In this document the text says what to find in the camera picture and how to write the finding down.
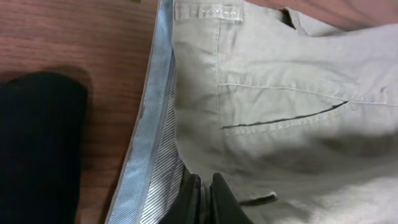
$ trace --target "garment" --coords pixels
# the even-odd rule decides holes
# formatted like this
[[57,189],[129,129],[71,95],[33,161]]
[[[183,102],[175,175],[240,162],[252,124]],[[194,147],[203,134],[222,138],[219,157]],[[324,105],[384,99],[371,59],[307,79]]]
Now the garment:
[[174,4],[191,173],[222,173],[238,201],[276,194],[243,207],[254,223],[398,220],[397,24],[312,37],[240,0]]
[[1,223],[74,223],[86,100],[57,73],[0,84]]

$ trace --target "wooden floor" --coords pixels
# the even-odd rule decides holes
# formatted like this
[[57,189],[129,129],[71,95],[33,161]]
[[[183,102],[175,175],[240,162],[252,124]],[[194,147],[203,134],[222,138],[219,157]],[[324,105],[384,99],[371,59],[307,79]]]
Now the wooden floor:
[[90,90],[76,223],[104,218],[139,109],[157,0],[0,0],[0,80],[55,70]]

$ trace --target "folded garment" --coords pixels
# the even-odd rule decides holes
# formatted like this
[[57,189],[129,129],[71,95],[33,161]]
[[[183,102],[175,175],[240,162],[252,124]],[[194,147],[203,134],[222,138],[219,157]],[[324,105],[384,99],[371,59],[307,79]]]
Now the folded garment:
[[243,207],[254,223],[395,223],[398,25],[290,12],[295,28],[242,0],[175,0],[180,156],[240,202],[277,195]]

